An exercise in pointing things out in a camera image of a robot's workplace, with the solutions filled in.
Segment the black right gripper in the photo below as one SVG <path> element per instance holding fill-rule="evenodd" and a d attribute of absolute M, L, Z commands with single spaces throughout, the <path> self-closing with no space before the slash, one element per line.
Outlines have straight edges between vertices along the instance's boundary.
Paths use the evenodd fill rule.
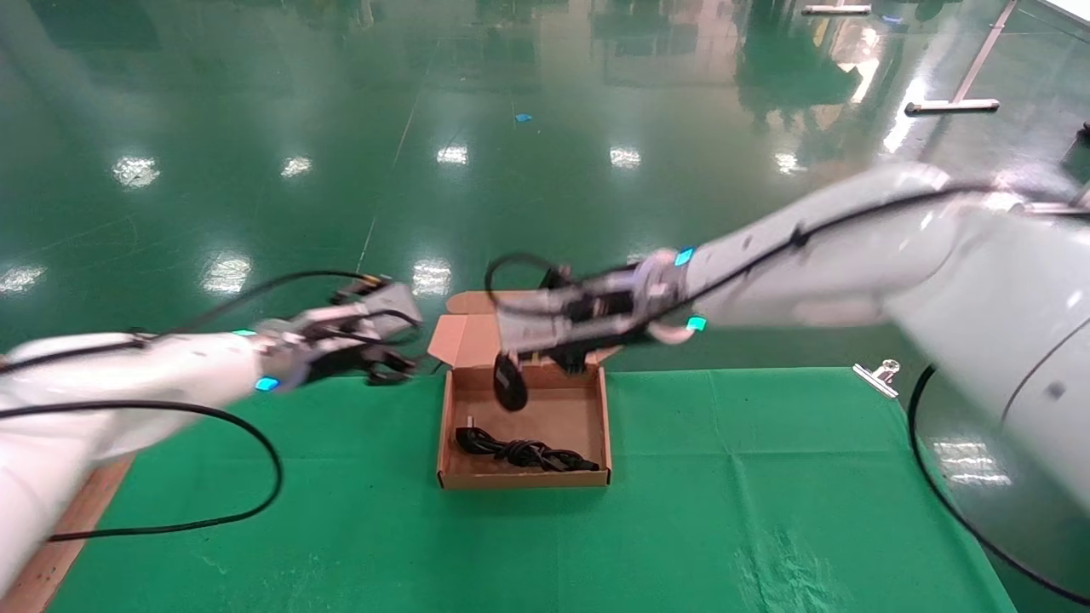
<path fill-rule="evenodd" d="M 635 295 L 581 295 L 565 301 L 560 321 L 569 325 L 559 341 L 506 344 L 502 357 L 511 364 L 545 364 L 550 360 L 569 376 L 583 375 L 597 364 L 596 352 L 651 340 L 649 325 L 637 314 Z"/>

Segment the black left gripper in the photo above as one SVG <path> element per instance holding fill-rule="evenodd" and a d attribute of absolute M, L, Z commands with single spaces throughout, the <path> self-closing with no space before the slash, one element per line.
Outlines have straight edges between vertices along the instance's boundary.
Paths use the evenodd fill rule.
<path fill-rule="evenodd" d="M 311 344 L 304 364 L 303 381 L 362 376 L 370 387 L 396 387 L 411 381 L 420 356 L 404 354 L 374 339 L 336 336 Z"/>

